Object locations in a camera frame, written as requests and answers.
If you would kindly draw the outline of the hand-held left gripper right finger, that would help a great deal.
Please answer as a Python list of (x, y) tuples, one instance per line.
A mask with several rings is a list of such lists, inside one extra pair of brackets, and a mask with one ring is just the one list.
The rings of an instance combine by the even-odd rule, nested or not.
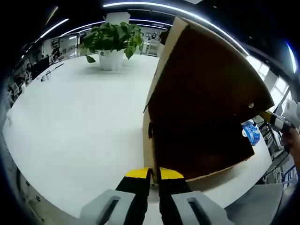
[(159, 211), (165, 225), (232, 225), (226, 211), (200, 191), (191, 191), (182, 174), (160, 167)]

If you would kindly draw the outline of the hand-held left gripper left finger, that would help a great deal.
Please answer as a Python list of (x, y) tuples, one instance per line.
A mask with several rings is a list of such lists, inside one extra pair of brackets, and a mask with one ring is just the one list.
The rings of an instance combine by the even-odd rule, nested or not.
[(152, 169), (134, 169), (115, 189), (108, 189), (83, 206), (81, 225), (141, 225), (148, 209)]

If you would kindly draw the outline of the person's right hand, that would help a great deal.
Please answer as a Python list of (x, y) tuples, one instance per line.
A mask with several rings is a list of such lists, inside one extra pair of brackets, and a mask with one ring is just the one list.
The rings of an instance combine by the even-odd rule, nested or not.
[(300, 137), (296, 129), (290, 128), (288, 132), (283, 134), (283, 143), (293, 156), (300, 155)]

